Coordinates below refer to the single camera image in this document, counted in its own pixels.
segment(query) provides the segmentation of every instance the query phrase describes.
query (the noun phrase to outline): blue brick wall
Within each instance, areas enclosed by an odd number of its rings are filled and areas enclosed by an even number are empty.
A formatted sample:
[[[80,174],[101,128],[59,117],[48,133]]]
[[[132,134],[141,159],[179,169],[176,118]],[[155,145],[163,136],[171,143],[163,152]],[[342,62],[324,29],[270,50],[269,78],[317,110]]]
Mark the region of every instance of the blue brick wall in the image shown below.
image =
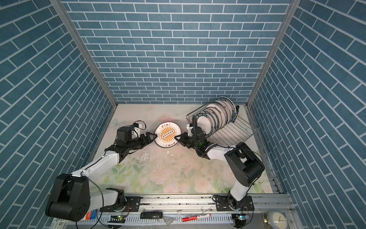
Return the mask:
[[[366,228],[366,2],[302,0],[252,110],[304,228]]]
[[[0,1],[0,228],[49,226],[53,181],[86,164],[112,106],[48,0]]]
[[[290,0],[63,1],[118,103],[245,103]]]

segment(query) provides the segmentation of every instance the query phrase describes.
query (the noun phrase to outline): plastic bag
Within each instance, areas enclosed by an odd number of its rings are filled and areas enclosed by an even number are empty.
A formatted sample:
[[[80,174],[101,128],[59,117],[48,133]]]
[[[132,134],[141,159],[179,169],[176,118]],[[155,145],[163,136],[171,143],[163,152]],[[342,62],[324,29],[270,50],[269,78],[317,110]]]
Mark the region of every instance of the plastic bag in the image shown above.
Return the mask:
[[[164,220],[164,222],[165,222],[167,225],[169,225],[169,224],[171,224],[172,222],[174,222],[174,217],[170,217],[170,216],[165,216],[165,215],[163,215],[163,220]]]

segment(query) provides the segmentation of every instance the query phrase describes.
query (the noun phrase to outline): metal wire dish rack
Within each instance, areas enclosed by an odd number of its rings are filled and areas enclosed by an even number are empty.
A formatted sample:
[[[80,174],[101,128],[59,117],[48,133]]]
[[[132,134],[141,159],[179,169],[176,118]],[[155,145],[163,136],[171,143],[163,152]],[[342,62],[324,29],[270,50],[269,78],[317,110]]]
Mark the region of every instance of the metal wire dish rack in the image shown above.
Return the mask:
[[[213,101],[215,101],[215,99],[188,113],[186,116],[187,122],[192,123],[193,116],[203,111],[206,108],[206,105],[212,103]],[[244,120],[239,115],[236,116],[236,119],[234,121],[234,123],[230,122],[207,139],[213,143],[217,143],[220,145],[236,145],[239,142],[245,142],[255,133],[255,131],[253,131],[255,130],[254,126],[252,126],[249,122]]]

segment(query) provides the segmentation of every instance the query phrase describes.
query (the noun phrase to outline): white plate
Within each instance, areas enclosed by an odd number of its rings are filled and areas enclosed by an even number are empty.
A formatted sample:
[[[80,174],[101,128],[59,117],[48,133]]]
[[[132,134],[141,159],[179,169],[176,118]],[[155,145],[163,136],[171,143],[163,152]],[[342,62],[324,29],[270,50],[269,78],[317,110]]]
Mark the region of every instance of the white plate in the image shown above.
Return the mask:
[[[229,99],[229,98],[227,98],[225,96],[220,96],[217,99],[222,100],[222,101],[225,101],[225,102],[227,102],[230,105],[231,110],[232,110],[231,121],[233,121],[236,118],[236,108],[235,108],[234,103],[231,101],[231,99]]]
[[[206,107],[206,110],[211,110],[214,113],[214,116],[218,118],[219,120],[218,128],[221,129],[224,126],[224,121],[220,114],[220,111],[215,107]]]
[[[227,125],[230,120],[231,120],[231,108],[229,108],[229,106],[226,104],[226,102],[221,101],[221,100],[215,100],[216,103],[220,104],[223,108],[224,111],[226,111],[226,123],[225,125]]]
[[[205,137],[210,137],[213,134],[214,120],[211,115],[208,115],[204,112],[200,112],[200,113],[196,114],[196,121],[197,121],[197,126],[201,127],[201,129],[205,132]]]
[[[155,143],[162,148],[173,147],[178,143],[174,137],[181,133],[180,127],[175,122],[164,122],[155,130],[155,134],[158,135],[155,139]]]
[[[217,116],[217,114],[215,114],[213,112],[213,110],[210,110],[210,109],[204,109],[203,112],[206,113],[206,114],[211,115],[211,117],[213,118],[213,120],[214,120],[214,128],[213,128],[214,131],[213,132],[218,131],[219,128],[220,128],[220,126],[219,126],[220,123],[219,123],[219,117]]]
[[[226,111],[221,106],[221,104],[216,103],[216,102],[207,104],[206,108],[209,108],[209,107],[213,107],[213,108],[215,108],[216,110],[219,111],[219,114],[220,114],[221,119],[222,119],[222,123],[220,125],[220,129],[223,128],[226,125],[226,117],[227,117]]]

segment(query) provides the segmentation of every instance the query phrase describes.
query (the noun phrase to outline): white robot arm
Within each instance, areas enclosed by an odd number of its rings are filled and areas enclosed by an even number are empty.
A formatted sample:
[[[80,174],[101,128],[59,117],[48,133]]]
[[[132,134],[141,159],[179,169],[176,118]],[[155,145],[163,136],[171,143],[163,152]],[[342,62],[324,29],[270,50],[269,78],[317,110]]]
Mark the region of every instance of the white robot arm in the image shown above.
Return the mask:
[[[229,147],[218,146],[207,141],[200,127],[191,124],[187,128],[189,133],[176,136],[176,140],[185,147],[194,148],[201,157],[228,162],[236,181],[227,200],[232,209],[241,208],[249,188],[264,171],[261,160],[245,143]],[[76,222],[87,212],[101,207],[108,207],[116,212],[123,211],[126,207],[123,190],[107,188],[103,193],[90,195],[89,181],[94,183],[128,154],[150,144],[157,137],[149,132],[146,135],[140,134],[140,130],[141,124],[137,123],[119,128],[114,144],[105,149],[103,155],[71,174],[59,175],[48,199],[46,215]]]
[[[225,147],[207,141],[202,129],[194,123],[195,119],[187,125],[188,133],[175,139],[183,146],[195,149],[200,157],[228,162],[236,178],[228,193],[228,202],[233,210],[241,208],[250,187],[264,171],[261,158],[243,142]]]
[[[71,174],[56,177],[46,205],[46,215],[76,222],[87,212],[103,206],[122,211],[126,207],[123,190],[107,188],[103,193],[90,195],[89,181],[94,183],[128,154],[155,140],[156,134],[140,134],[141,127],[142,124],[138,123],[120,127],[114,144],[105,149],[103,155]]]

